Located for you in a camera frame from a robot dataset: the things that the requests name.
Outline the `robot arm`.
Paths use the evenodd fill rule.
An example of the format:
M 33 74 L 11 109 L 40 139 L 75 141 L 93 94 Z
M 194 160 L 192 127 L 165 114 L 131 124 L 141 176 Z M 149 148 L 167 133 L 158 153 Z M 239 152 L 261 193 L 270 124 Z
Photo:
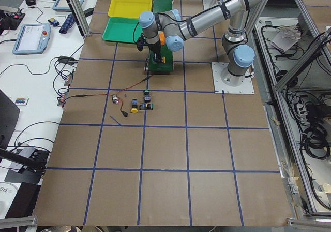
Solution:
M 247 69 L 252 65 L 255 52 L 244 43 L 249 12 L 257 8 L 264 0 L 213 0 L 210 7 L 202 12 L 180 20 L 176 9 L 153 13 L 144 11 L 139 16 L 142 35 L 135 40 L 137 49 L 142 51 L 148 46 L 153 52 L 153 60 L 162 63 L 161 39 L 159 32 L 165 35 L 165 44 L 172 52 L 183 48 L 189 38 L 207 30 L 225 20 L 229 20 L 228 30 L 222 38 L 222 45 L 228 55 L 229 63 L 221 73 L 221 80 L 228 86 L 242 85 Z

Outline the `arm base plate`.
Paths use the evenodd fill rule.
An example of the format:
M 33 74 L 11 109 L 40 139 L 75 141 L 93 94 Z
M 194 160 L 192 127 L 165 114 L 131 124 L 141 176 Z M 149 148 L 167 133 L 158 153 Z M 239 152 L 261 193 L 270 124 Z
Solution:
M 254 94 L 248 68 L 243 76 L 237 77 L 229 73 L 227 62 L 212 62 L 211 66 L 215 94 Z
M 204 10 L 207 10 L 219 4 L 219 0 L 202 0 L 202 2 Z

